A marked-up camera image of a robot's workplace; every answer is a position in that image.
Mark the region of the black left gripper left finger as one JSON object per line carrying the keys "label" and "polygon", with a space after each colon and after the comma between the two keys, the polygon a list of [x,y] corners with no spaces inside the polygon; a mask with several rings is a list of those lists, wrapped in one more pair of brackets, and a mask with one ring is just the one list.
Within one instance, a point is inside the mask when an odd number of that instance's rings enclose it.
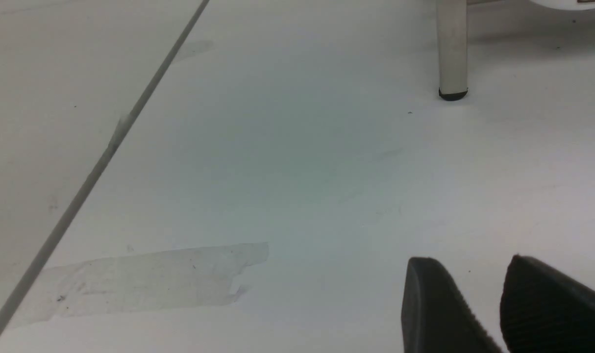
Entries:
{"label": "black left gripper left finger", "polygon": [[405,353],[500,353],[450,273],[430,257],[407,263],[401,335]]}

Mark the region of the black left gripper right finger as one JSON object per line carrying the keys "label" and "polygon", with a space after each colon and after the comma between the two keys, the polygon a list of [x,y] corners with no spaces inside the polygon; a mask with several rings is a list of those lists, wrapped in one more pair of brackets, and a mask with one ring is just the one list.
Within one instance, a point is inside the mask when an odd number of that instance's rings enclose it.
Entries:
{"label": "black left gripper right finger", "polygon": [[504,279],[500,329],[511,353],[595,353],[595,291],[517,254]]}

